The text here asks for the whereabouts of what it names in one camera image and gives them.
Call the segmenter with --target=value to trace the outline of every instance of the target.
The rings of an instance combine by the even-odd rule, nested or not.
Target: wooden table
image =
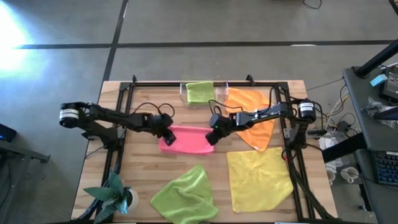
[[[296,98],[307,97],[305,85],[302,80],[289,80],[290,94]],[[99,105],[115,109],[120,82],[104,82]],[[263,92],[269,96],[268,87],[237,87]],[[156,105],[170,103],[175,107],[174,124],[207,127],[211,116],[208,107],[203,109],[184,108],[180,100],[179,87],[135,87],[131,109],[136,108],[143,102],[150,101]],[[150,105],[143,106],[139,111],[146,111],[156,114],[156,110]],[[162,111],[171,114],[166,106]],[[99,122],[104,126],[111,126],[110,123]],[[280,120],[277,119],[274,125],[269,147],[283,146],[283,138],[280,127]],[[88,145],[87,153],[102,146],[100,141],[92,141]],[[226,152],[247,151],[251,149],[236,134],[222,139],[216,146],[215,152],[207,156],[193,156],[185,154],[166,154],[159,152],[158,139],[148,133],[135,133],[128,130],[126,133],[126,144],[124,147],[121,177],[124,185],[131,186],[139,194],[139,204],[134,211],[127,215],[116,212],[114,222],[167,222],[150,205],[151,198],[168,182],[186,173],[194,165],[202,163],[213,188],[214,203],[219,213],[211,222],[294,222],[297,221],[294,198],[291,194],[277,208],[268,212],[256,213],[234,213],[231,204],[231,192],[229,188],[228,166]],[[320,203],[333,216],[337,216],[335,203],[331,194],[330,186],[326,176],[325,165],[322,154],[317,149],[308,147],[303,150],[308,181],[311,191],[315,194]],[[86,207],[92,202],[93,197],[86,194],[83,189],[101,185],[103,176],[106,150],[100,150],[86,159],[81,173],[80,184],[77,190],[72,218],[81,215]],[[300,200],[304,214],[307,214],[305,197],[300,192]]]

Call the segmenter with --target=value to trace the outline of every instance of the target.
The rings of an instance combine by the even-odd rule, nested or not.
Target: green plant
[[[132,202],[130,187],[123,187],[120,175],[111,170],[109,175],[109,187],[90,187],[84,189],[91,196],[103,201],[102,211],[95,217],[94,224],[103,221],[105,218],[119,210],[127,214],[127,208]]]

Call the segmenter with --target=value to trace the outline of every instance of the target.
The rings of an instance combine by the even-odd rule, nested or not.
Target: green towel
[[[186,87],[188,103],[207,103],[209,100],[214,100],[214,88],[211,81],[188,83]]]
[[[201,164],[170,181],[150,204],[174,224],[197,224],[218,213],[209,179]]]

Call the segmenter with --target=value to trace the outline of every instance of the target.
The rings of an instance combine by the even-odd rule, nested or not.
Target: concrete floor
[[[7,29],[7,35],[0,36],[0,123],[19,132],[18,144],[51,154],[48,164],[31,164],[10,223],[70,218],[87,141],[80,130],[59,126],[59,104],[98,99],[109,49],[6,47],[110,44],[121,5],[122,0],[0,1],[0,21]],[[397,15],[387,0],[324,1],[319,10],[297,0],[130,0],[119,43],[391,40],[397,36]],[[384,47],[331,42],[311,47],[117,49],[109,79],[130,80],[135,74],[139,80],[179,80],[182,74],[195,74],[242,80],[252,74],[257,80],[305,80],[306,87],[312,88],[341,78],[342,69],[363,64]],[[395,56],[387,63],[396,61]],[[329,111],[343,83],[310,90],[308,95]],[[353,112],[350,102],[345,108]],[[336,181],[332,191],[339,217],[376,222],[373,213],[357,209],[362,203],[357,186]]]

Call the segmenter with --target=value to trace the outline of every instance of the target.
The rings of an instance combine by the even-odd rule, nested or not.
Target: transparent box
[[[209,77],[209,76],[191,76],[183,75],[180,82],[180,99],[183,101],[184,107],[186,108],[202,108],[208,106],[206,103],[190,103],[188,102],[188,90],[187,84],[199,83],[199,82],[213,82],[214,100],[220,103],[224,103],[228,99],[228,81],[220,76]]]

